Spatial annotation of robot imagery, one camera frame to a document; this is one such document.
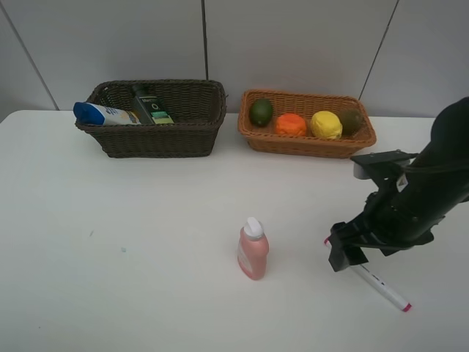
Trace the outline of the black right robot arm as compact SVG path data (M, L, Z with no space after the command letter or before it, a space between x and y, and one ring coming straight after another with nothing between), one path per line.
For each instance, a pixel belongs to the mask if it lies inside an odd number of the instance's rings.
M447 106L420 153L392 150L353 156L354 176L372 180L363 211L330 229L335 272L367 263L363 249L389 256L433 241L431 229L468 200L468 99Z

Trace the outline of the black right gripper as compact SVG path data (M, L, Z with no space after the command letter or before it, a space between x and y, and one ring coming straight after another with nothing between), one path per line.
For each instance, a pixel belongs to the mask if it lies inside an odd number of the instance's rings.
M468 201L468 173L404 173L370 194L363 211L331 229L328 261L334 272L368 263L363 248L385 256L433 240L431 229Z

